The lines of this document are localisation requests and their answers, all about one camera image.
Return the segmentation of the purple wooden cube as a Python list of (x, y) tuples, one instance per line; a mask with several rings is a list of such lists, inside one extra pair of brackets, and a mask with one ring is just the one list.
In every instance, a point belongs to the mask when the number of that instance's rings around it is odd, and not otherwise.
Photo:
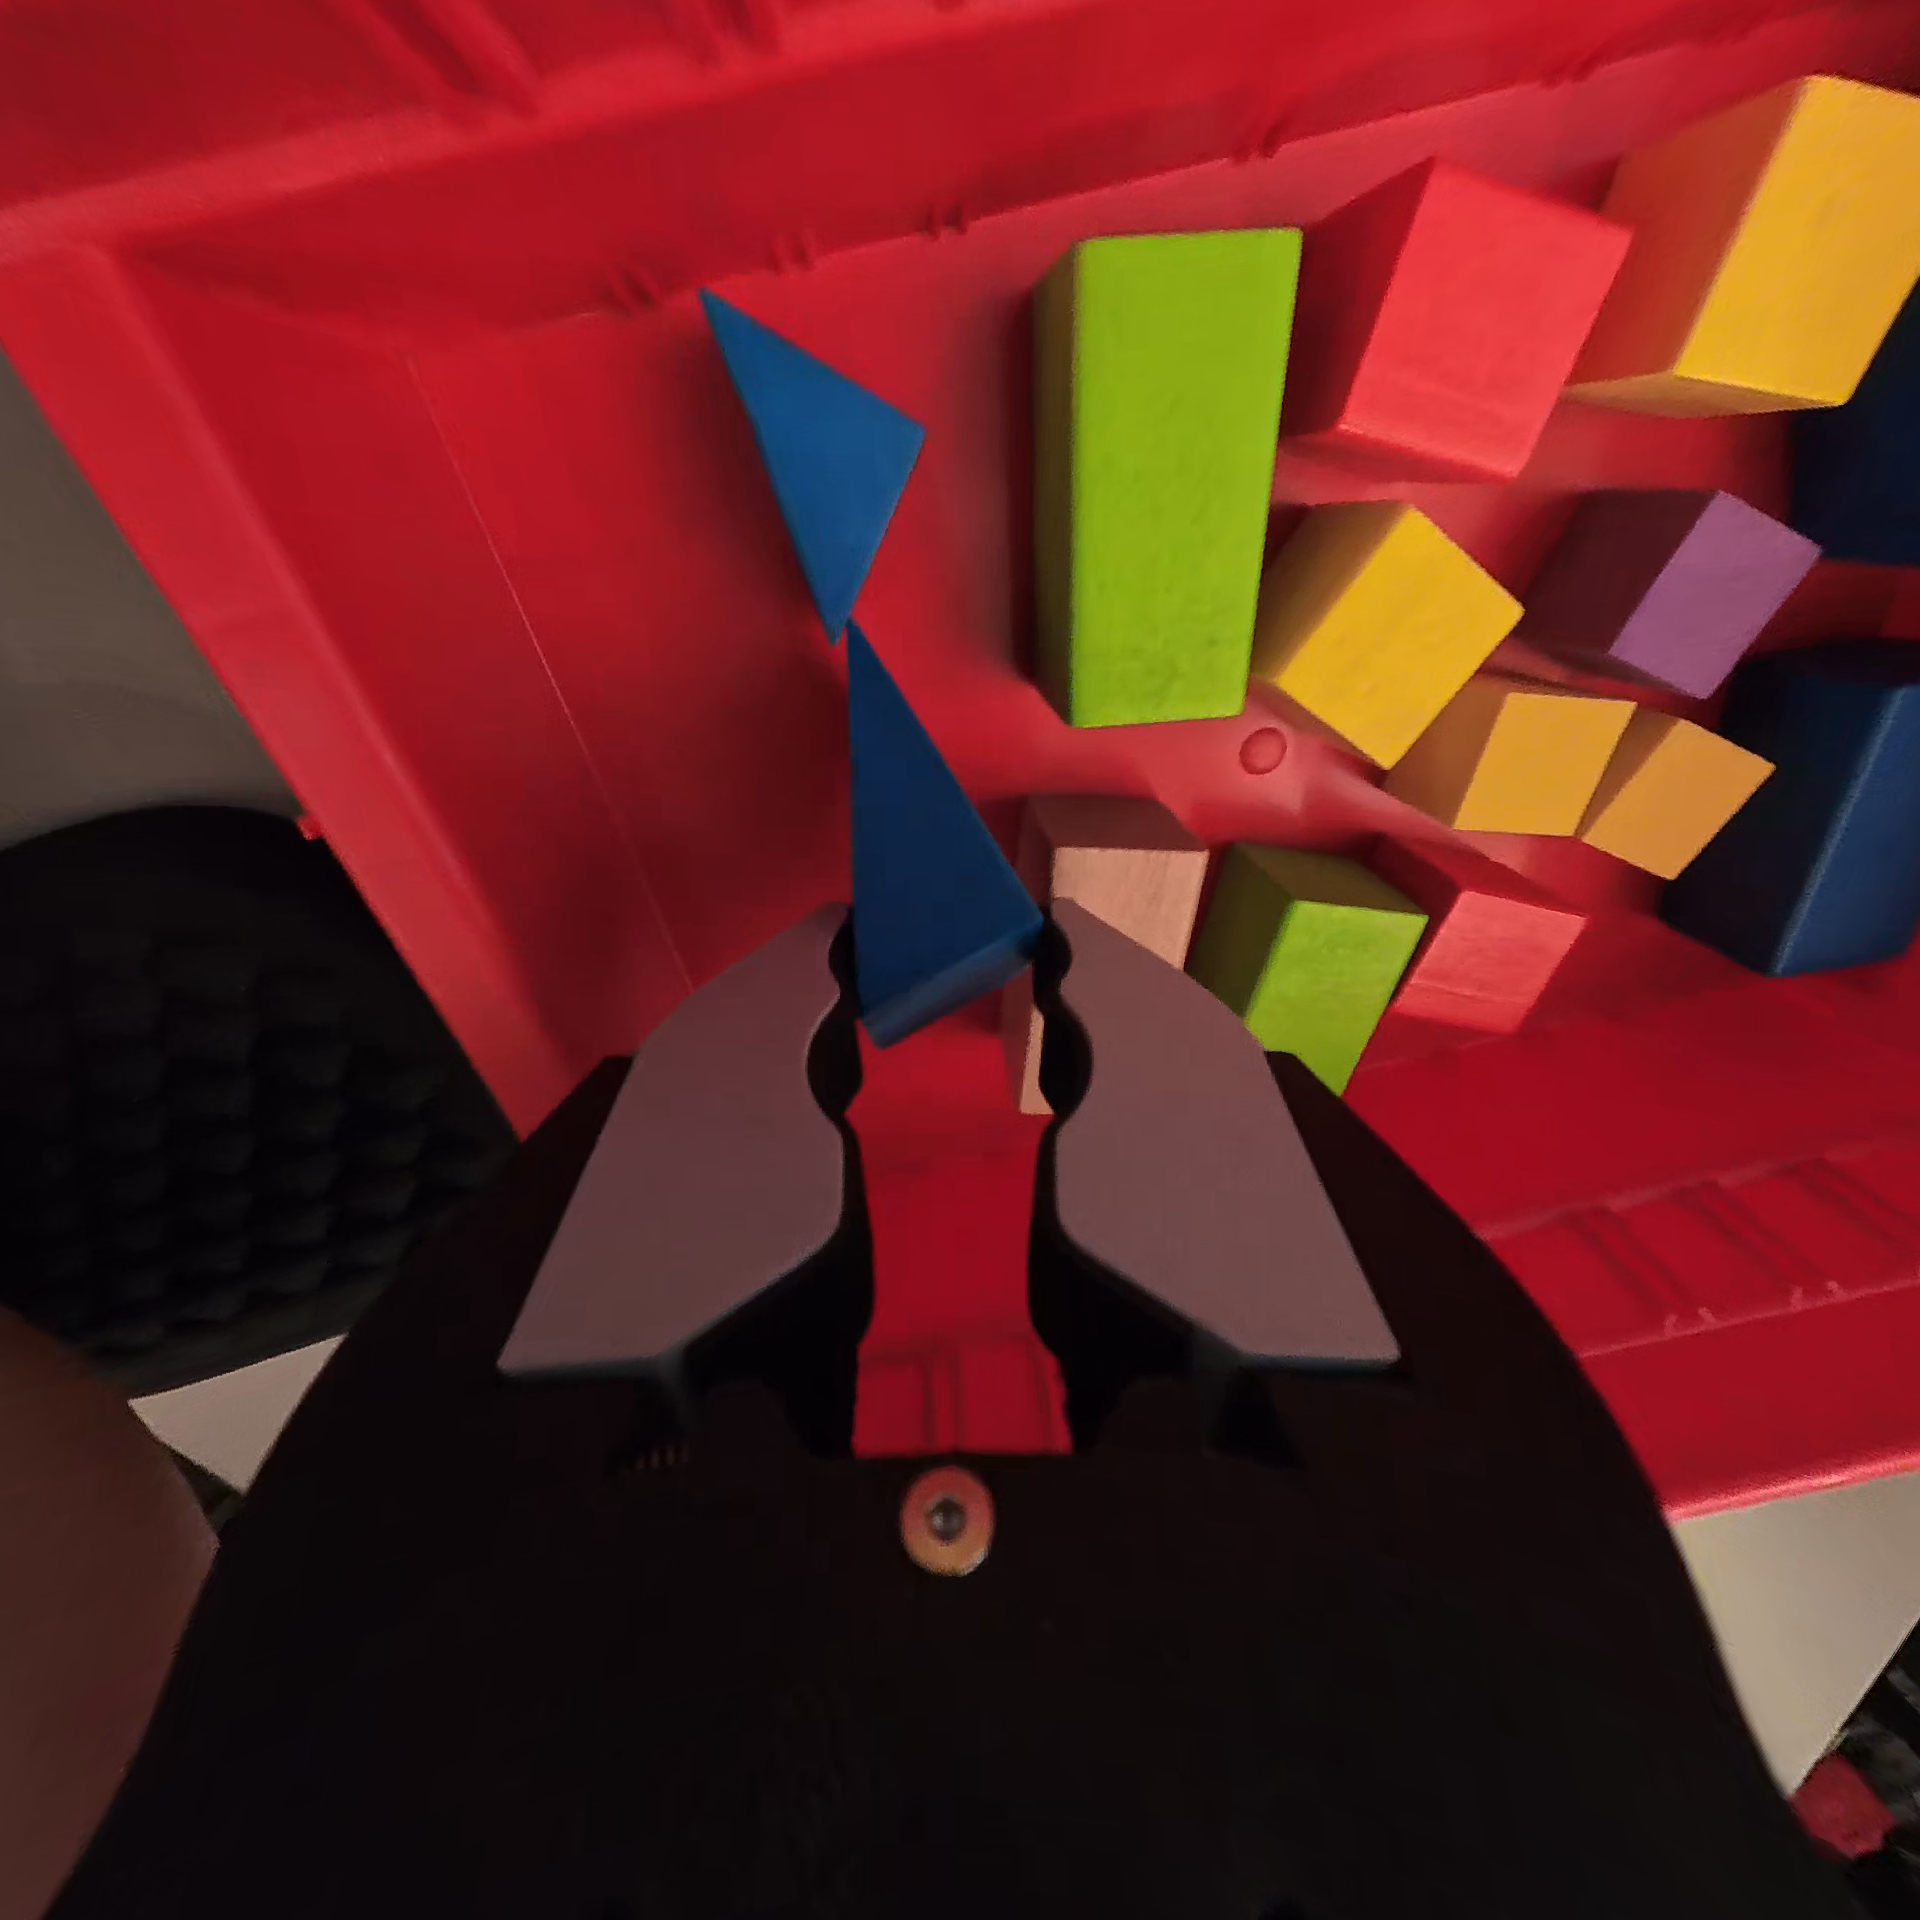
[(1821, 548), (1723, 488), (1596, 488), (1522, 595), (1514, 639), (1642, 686), (1707, 698)]

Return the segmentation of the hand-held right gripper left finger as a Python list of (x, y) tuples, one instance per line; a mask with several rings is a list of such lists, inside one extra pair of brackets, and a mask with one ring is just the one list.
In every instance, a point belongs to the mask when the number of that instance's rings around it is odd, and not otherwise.
[(851, 912), (831, 900), (638, 1045), (500, 1375), (641, 1380), (682, 1434), (756, 1380), (796, 1441), (850, 1442), (874, 1310), (860, 1082)]

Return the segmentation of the red wooden cube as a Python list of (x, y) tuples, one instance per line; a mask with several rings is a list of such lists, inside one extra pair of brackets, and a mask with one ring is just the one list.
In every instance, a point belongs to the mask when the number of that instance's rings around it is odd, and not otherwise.
[(1304, 233), (1281, 439), (1377, 481), (1514, 481), (1630, 254), (1593, 208), (1422, 159)]
[(1590, 914), (1457, 842), (1377, 839), (1371, 873), (1428, 914), (1391, 1012), (1486, 1034), (1531, 1016)]

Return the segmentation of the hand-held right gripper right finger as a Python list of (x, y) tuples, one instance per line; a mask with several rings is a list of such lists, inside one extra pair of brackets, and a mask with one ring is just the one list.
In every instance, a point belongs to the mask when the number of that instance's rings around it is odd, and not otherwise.
[(1281, 1445), (1250, 1385), (1387, 1375), (1400, 1341), (1268, 1051), (1189, 974), (1079, 900), (1049, 907), (1028, 1312), (1073, 1445), (1122, 1398), (1189, 1394), (1203, 1442)]

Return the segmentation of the yellow wooden cube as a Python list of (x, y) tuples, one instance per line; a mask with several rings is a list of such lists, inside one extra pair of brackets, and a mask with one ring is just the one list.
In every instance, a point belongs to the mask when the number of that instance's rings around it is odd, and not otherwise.
[(1685, 715), (1636, 708), (1573, 836), (1670, 880), (1770, 776), (1770, 757)]
[(1450, 830), (1573, 836), (1636, 701), (1481, 673), (1380, 789)]
[(1391, 771), (1518, 620), (1522, 598), (1418, 505), (1314, 505), (1260, 575), (1250, 696)]
[(1657, 418), (1846, 403), (1918, 286), (1918, 98), (1795, 78), (1636, 147), (1572, 400)]

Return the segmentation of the natural wooden rectangular block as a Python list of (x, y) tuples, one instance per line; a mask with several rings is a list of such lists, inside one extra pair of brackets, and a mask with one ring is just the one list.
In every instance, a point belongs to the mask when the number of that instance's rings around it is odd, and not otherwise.
[(1183, 968), (1212, 852), (1164, 804), (1046, 792), (1021, 806), (1016, 873), (1039, 903), (1058, 896)]

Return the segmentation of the person's right forearm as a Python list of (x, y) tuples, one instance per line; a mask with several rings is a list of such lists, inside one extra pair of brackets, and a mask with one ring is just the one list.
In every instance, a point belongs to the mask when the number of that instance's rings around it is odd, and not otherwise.
[(43, 1916), (148, 1729), (217, 1531), (131, 1405), (4, 1312), (4, 1916)]

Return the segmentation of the green rectangular wooden block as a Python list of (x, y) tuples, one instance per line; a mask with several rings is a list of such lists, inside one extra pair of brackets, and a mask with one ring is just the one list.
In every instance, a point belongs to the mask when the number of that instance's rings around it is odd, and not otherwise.
[(1071, 728), (1240, 713), (1300, 271), (1300, 228), (1200, 228), (1039, 282), (1034, 679)]
[(1189, 975), (1263, 1051), (1346, 1092), (1428, 938), (1428, 912), (1331, 852), (1236, 842), (1195, 923)]

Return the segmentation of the red plastic bin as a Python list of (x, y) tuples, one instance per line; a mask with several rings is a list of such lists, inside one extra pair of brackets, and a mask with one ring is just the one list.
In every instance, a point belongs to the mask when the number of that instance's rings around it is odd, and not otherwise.
[[(1031, 295), (1450, 159), (1596, 206), (1794, 81), (1918, 94), (1918, 3), (4, 3), (4, 349), (525, 1128), (850, 880), (822, 635), (703, 289), (924, 424), (857, 617), (989, 820), (1450, 839), (1255, 683), (1031, 676)], [(1671, 1514), (1918, 1471), (1918, 952), (1768, 979), (1582, 839), (1514, 1034), (1349, 1099), (1514, 1268)], [(1058, 1445), (1039, 1115), (993, 1000), (871, 1059), (871, 1453)]]

